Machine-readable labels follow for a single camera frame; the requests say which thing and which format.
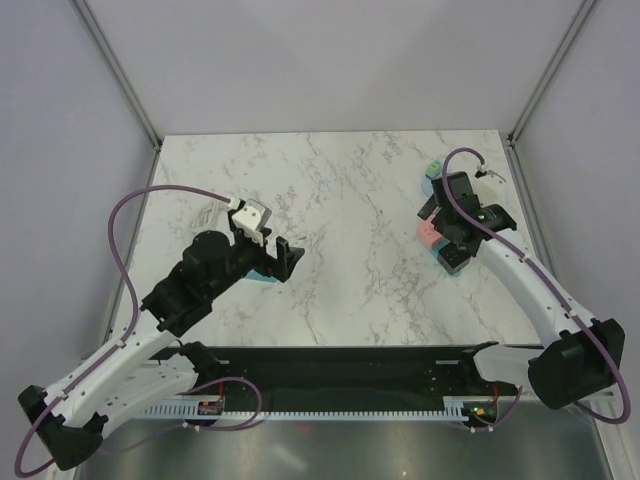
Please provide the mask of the teal square adapter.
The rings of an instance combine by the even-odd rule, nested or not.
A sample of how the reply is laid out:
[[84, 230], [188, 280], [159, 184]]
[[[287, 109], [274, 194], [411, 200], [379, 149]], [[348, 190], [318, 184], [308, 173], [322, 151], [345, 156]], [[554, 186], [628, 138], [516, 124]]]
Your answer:
[[247, 280], [251, 280], [251, 281], [264, 282], [264, 283], [276, 283], [277, 282], [277, 280], [273, 276], [262, 275], [262, 274], [256, 272], [255, 270], [251, 270], [246, 275], [246, 279]]

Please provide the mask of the pink cube socket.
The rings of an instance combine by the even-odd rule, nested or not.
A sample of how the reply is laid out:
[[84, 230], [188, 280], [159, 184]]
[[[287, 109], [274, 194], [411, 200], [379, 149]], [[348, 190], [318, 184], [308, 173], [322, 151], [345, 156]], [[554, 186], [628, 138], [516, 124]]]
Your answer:
[[430, 220], [421, 221], [416, 229], [418, 240], [430, 251], [436, 251], [447, 243], [447, 239], [436, 230]]

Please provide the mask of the green plug adapter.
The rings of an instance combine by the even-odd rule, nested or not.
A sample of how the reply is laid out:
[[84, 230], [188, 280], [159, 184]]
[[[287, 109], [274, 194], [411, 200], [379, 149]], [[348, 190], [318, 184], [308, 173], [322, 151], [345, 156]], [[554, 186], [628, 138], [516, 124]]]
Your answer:
[[443, 162], [440, 160], [432, 161], [426, 170], [425, 176], [430, 180], [438, 178], [442, 174]]

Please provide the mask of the blue round power strip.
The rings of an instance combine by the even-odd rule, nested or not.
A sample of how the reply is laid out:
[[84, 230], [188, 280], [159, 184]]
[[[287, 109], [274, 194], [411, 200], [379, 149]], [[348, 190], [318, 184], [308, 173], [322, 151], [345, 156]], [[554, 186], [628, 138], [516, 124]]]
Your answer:
[[433, 195], [432, 180], [429, 177], [427, 176], [422, 177], [421, 189], [424, 195], [426, 196], [426, 198], [430, 198]]

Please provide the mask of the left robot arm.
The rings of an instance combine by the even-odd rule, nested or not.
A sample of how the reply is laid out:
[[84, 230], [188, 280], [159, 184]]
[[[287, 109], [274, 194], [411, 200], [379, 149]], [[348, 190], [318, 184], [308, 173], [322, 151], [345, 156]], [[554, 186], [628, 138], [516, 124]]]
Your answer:
[[304, 248], [292, 247], [282, 237], [270, 255], [241, 232], [232, 238], [218, 231], [198, 234], [122, 333], [60, 380], [46, 388], [31, 385], [20, 393], [18, 402], [31, 423], [27, 435], [39, 437], [51, 464], [70, 470], [90, 458], [115, 429], [117, 410], [132, 414], [159, 395], [190, 387], [211, 392], [220, 371], [197, 359], [185, 373], [160, 375], [157, 383], [138, 389], [131, 400], [115, 395], [131, 373], [208, 316], [214, 300], [249, 272], [284, 283], [304, 254]]

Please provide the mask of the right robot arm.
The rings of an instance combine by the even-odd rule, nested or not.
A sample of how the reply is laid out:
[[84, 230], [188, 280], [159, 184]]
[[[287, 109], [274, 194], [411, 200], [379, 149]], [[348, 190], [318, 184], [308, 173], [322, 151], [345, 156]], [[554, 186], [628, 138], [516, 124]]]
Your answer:
[[506, 210], [481, 204], [466, 173], [436, 178], [431, 185], [433, 193], [418, 215], [444, 239], [439, 263], [451, 275], [471, 259], [487, 267], [523, 310], [542, 346], [480, 344], [458, 368], [460, 386], [473, 394], [493, 382], [523, 386], [545, 406], [560, 409], [616, 384], [625, 341], [619, 323], [599, 321], [571, 299], [530, 256]]

